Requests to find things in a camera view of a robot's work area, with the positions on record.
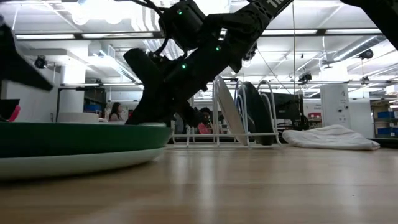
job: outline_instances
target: table surface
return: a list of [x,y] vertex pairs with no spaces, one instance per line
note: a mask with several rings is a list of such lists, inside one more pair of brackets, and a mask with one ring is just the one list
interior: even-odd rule
[[168,149],[127,169],[0,183],[0,220],[397,223],[398,151]]

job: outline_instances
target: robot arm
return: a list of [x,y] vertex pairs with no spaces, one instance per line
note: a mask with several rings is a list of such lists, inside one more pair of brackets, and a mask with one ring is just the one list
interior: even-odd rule
[[[142,100],[126,124],[165,121],[178,113],[190,126],[196,126],[201,121],[201,114],[191,108],[187,100],[199,90],[206,91],[207,83],[226,67],[230,66],[238,73],[242,58],[255,46],[269,23],[292,1],[250,1],[235,13],[207,17],[192,0],[180,1],[166,9],[162,22],[167,37],[184,52],[196,50],[187,58],[173,62],[164,60],[164,63],[139,49],[131,49],[125,54],[126,62],[144,85]],[[398,3],[389,0],[342,1],[361,7],[398,48],[398,32],[390,25],[398,21]],[[227,30],[222,40],[221,29]]]

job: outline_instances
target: ceiling light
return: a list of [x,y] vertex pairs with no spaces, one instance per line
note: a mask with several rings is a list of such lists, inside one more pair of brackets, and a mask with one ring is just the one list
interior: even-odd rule
[[110,102],[120,102],[120,103],[128,103],[128,102],[138,102],[139,100],[110,100]]
[[242,66],[245,68],[249,68],[251,65],[251,61],[250,60],[242,60]]
[[294,6],[297,7],[338,7],[343,5],[340,1],[311,1],[311,0],[301,0],[301,1],[294,1]]
[[313,94],[311,94],[311,95],[309,95],[309,96],[304,96],[304,97],[313,97],[313,96],[315,96],[315,95],[317,95],[317,94],[319,94],[321,91],[320,90],[318,90],[318,91],[316,91],[315,93],[313,93]]
[[381,34],[379,29],[328,29],[326,34]]
[[17,40],[55,40],[55,39],[74,39],[75,36],[73,34],[36,34],[36,35],[24,35],[19,34],[16,35]]
[[136,86],[138,83],[104,83],[103,86]]
[[100,52],[102,55],[106,56],[106,53],[105,53],[103,50],[99,50],[99,52]]
[[85,25],[90,19],[104,19],[110,24],[118,24],[124,17],[129,17],[125,2],[85,0],[82,4],[63,3],[63,6],[71,13],[73,22],[79,26]]
[[119,34],[82,34],[85,39],[124,39],[124,38],[151,38],[154,37],[152,32],[134,32],[134,33],[119,33]]
[[66,84],[61,84],[61,86],[81,87],[81,86],[100,86],[100,84],[97,84],[97,83],[66,83]]
[[317,30],[265,30],[263,35],[305,35],[316,34]]

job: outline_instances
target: green bowl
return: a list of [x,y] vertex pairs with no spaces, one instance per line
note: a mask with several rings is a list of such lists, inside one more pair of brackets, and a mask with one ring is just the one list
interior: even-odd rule
[[160,126],[0,123],[0,133],[0,158],[12,158],[158,149],[172,132]]

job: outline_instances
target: white towel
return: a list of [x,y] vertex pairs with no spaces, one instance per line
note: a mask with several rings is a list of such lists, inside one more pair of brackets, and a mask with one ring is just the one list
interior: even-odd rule
[[295,147],[368,151],[380,148],[380,144],[341,125],[331,125],[308,131],[284,131],[282,136],[285,141]]

